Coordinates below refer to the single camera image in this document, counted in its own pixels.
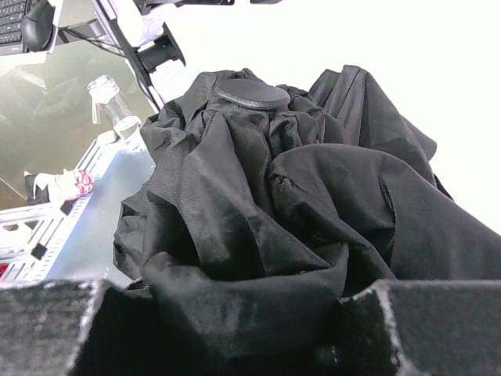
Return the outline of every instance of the gray floor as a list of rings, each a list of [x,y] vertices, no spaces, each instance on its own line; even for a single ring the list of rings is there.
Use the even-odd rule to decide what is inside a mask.
[[[60,25],[94,18],[90,0],[65,0]],[[118,56],[87,42],[61,45],[42,65],[0,67],[0,210],[23,204],[23,172],[73,168],[91,141],[111,125],[92,123],[87,84],[112,76],[144,120],[153,113]]]

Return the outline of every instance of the white surface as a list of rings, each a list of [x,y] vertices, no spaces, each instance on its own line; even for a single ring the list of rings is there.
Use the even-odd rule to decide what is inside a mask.
[[[487,6],[501,3],[353,6],[370,3],[166,5],[166,21],[188,68],[166,63],[153,76],[155,86],[172,99],[201,71],[249,67],[270,84],[309,89],[325,68],[359,65],[404,116],[437,141],[432,165],[456,202],[501,233],[501,7]],[[409,6],[415,4],[443,6]]]
[[[59,19],[61,18],[61,9],[63,8],[64,0],[49,0],[55,7],[54,21],[52,24],[56,27],[59,26]],[[16,55],[0,56],[0,67],[15,67],[18,65],[35,65],[43,64],[47,60],[47,54],[54,52],[56,46],[57,32],[52,36],[50,46],[42,52],[28,52],[19,53]]]

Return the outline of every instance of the black computer mouse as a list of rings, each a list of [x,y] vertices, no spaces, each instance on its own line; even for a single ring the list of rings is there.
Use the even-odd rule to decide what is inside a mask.
[[[47,0],[40,0],[23,18],[21,38],[23,46],[32,52],[42,51],[52,37],[54,7]]]

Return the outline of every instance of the black keyboard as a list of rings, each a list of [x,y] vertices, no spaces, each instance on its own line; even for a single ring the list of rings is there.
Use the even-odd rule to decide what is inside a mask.
[[[23,50],[21,23],[35,2],[0,0],[0,56],[26,52]]]

